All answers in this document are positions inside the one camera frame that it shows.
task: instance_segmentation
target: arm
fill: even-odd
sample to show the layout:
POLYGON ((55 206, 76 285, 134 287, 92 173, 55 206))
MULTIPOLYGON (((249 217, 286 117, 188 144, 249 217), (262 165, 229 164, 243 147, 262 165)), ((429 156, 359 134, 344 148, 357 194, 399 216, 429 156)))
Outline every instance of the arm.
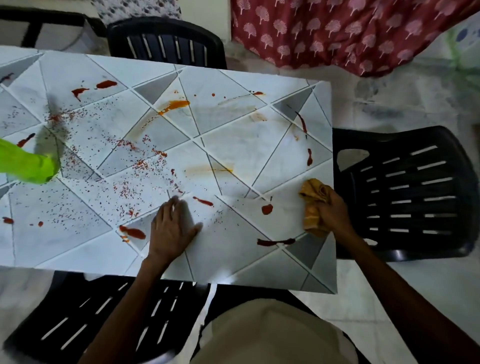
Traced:
POLYGON ((154 283, 180 256, 201 225, 182 235, 181 204, 177 198, 164 203, 152 221, 150 247, 137 278, 95 336, 78 364, 133 363, 154 283))
POLYGON ((478 363, 480 346, 376 257, 354 231, 342 198, 329 189, 331 204, 317 205, 321 218, 351 253, 417 361, 478 363))

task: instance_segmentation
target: left hand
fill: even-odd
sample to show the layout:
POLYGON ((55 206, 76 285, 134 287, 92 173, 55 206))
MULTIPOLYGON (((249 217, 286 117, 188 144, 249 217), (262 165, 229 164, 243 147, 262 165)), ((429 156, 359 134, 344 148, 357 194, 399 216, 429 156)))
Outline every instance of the left hand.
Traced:
POLYGON ((150 247, 146 259, 154 267, 161 269, 165 265, 168 266, 184 252, 202 229, 201 224, 196 224, 186 234, 182 234, 182 204, 185 202, 179 201, 176 196, 172 197, 160 206, 152 221, 150 247))

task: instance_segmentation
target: person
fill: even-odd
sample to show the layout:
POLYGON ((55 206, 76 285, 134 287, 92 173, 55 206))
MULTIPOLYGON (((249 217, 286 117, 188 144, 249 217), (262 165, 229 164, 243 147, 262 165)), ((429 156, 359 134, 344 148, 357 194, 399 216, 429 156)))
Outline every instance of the person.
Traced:
MULTIPOLYGON (((321 218, 336 241, 351 253, 417 361, 420 364, 478 363, 478 344, 375 256, 354 231, 343 199, 333 189, 329 188, 329 192, 331 204, 318 204, 321 218)), ((196 225, 182 234, 182 203, 172 198, 160 207, 152 222, 148 256, 138 276, 79 364, 133 363, 153 283, 201 229, 196 225)), ((288 291, 271 291, 286 292, 295 298, 288 291)), ((191 363, 366 361, 346 340, 348 336, 339 335, 339 329, 294 305, 275 299, 257 299, 216 313, 216 318, 204 327, 191 363)))

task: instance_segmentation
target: cloth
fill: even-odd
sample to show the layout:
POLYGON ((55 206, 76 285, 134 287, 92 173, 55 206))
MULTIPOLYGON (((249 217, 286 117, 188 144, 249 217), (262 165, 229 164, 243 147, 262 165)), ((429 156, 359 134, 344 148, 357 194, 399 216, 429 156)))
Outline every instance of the cloth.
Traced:
POLYGON ((223 313, 202 331, 191 364, 357 364, 355 346, 332 324, 277 300, 223 313))
POLYGON ((231 0, 232 39, 285 69, 382 76, 480 10, 475 0, 231 0))
POLYGON ((304 230, 319 238, 324 238, 329 234, 330 229, 323 225, 316 203, 330 203, 330 195, 326 185, 316 178, 311 178, 303 183, 299 195, 305 200, 305 214, 303 217, 304 230))
POLYGON ((103 24, 141 16, 181 20, 177 0, 91 0, 103 24))

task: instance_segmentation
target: red curtain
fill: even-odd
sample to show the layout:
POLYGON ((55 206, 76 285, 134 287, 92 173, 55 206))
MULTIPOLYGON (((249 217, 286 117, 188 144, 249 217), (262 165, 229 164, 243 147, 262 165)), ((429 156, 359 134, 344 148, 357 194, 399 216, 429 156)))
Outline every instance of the red curtain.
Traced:
POLYGON ((471 0, 232 0, 232 38, 280 68, 380 76, 480 10, 471 0))

